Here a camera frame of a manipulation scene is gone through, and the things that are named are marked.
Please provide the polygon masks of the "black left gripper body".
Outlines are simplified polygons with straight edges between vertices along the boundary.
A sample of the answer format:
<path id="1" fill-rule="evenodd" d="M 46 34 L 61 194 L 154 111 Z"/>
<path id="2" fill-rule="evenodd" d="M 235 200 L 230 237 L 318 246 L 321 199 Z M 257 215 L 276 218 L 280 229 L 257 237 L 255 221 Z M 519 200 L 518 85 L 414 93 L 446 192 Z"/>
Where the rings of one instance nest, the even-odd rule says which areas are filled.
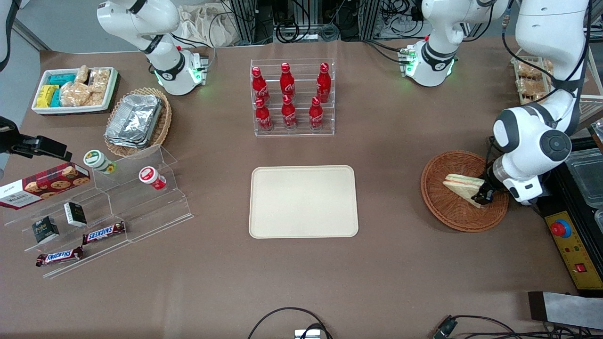
<path id="1" fill-rule="evenodd" d="M 503 160 L 496 159 L 486 163 L 484 171 L 484 185 L 491 191 L 508 191 L 504 185 L 507 173 L 503 168 Z"/>

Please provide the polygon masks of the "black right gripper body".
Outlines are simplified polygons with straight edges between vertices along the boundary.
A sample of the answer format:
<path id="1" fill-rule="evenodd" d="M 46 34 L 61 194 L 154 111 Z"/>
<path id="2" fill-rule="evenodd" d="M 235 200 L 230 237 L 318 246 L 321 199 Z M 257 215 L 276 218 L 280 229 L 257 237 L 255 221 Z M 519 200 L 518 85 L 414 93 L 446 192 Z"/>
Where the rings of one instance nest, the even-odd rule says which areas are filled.
<path id="1" fill-rule="evenodd" d="M 33 148 L 36 139 L 22 135 L 17 125 L 5 118 L 0 118 L 0 152 L 17 155 L 36 155 Z"/>

